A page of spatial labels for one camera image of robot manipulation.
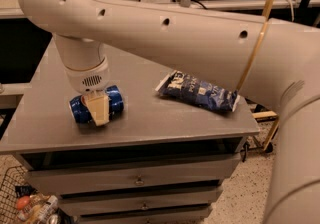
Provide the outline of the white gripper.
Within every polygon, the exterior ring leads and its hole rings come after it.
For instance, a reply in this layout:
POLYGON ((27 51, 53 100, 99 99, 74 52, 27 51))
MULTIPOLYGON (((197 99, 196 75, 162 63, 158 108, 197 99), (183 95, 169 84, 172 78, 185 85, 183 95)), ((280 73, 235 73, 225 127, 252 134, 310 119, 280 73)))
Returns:
POLYGON ((84 104, 88 108, 94 123, 97 126, 105 125, 109 122, 109 97, 104 91, 110 80, 110 71, 108 60, 106 58, 96 67, 75 71, 69 68, 65 69, 71 87, 84 94, 84 104))

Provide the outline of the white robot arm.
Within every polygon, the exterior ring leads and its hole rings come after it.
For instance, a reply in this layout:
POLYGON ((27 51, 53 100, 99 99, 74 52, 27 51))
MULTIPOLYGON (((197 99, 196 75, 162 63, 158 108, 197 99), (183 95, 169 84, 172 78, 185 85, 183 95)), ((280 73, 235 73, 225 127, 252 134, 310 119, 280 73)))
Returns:
POLYGON ((192 74, 280 116, 263 224, 320 224, 320 30, 125 0, 18 0, 36 26, 192 74))

